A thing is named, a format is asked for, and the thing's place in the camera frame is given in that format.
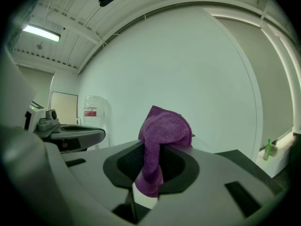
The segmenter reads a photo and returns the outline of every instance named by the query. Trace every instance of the white plastic part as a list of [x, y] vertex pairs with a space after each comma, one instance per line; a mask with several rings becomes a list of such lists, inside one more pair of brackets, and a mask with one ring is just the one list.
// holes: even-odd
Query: white plastic part
[[46, 118], [46, 108], [38, 105], [39, 104], [32, 101], [32, 103], [29, 105], [29, 108], [27, 110], [27, 112], [30, 114], [30, 121], [27, 129], [29, 132], [34, 132], [38, 126], [39, 120], [42, 118]]
[[110, 110], [106, 99], [101, 96], [86, 96], [83, 125], [101, 128], [106, 133], [104, 140], [99, 144], [89, 147], [88, 151], [110, 146]]
[[5, 48], [0, 52], [0, 125], [24, 128], [25, 115], [36, 91], [15, 66]]

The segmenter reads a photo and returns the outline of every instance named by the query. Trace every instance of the ceiling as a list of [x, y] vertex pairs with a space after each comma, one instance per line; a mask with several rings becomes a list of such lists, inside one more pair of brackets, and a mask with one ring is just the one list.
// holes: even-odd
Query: ceiling
[[61, 35], [59, 42], [23, 32], [13, 57], [19, 64], [44, 64], [79, 74], [106, 41], [135, 19], [178, 4], [209, 3], [247, 9], [297, 38], [293, 26], [274, 0], [115, 0], [104, 8], [97, 0], [40, 0], [31, 24]]

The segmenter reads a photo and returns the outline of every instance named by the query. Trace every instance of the green bottle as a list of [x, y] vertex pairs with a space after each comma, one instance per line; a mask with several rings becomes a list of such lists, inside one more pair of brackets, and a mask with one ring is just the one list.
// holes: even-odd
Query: green bottle
[[268, 142], [269, 143], [265, 146], [264, 155], [263, 155], [263, 159], [266, 160], [266, 161], [269, 159], [269, 154], [270, 154], [271, 149], [272, 149], [271, 139], [269, 139]]

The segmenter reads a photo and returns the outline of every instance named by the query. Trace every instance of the black rectangular hole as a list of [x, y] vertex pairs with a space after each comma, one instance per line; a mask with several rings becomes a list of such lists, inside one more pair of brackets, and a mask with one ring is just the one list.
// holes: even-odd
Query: black rectangular hole
[[66, 165], [67, 167], [73, 167], [73, 166], [76, 166], [76, 165], [79, 165], [79, 164], [82, 164], [82, 163], [85, 163], [86, 160], [83, 159], [83, 158], [78, 158], [78, 159], [75, 159], [75, 160], [72, 160], [72, 161], [66, 161]]
[[260, 205], [255, 199], [242, 187], [239, 182], [225, 184], [229, 193], [238, 204], [243, 214], [248, 217], [260, 209]]

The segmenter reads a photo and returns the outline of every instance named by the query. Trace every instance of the red label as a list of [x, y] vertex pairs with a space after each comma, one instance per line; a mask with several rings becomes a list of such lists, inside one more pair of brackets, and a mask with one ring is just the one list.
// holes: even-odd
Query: red label
[[85, 111], [84, 116], [96, 116], [96, 111]]

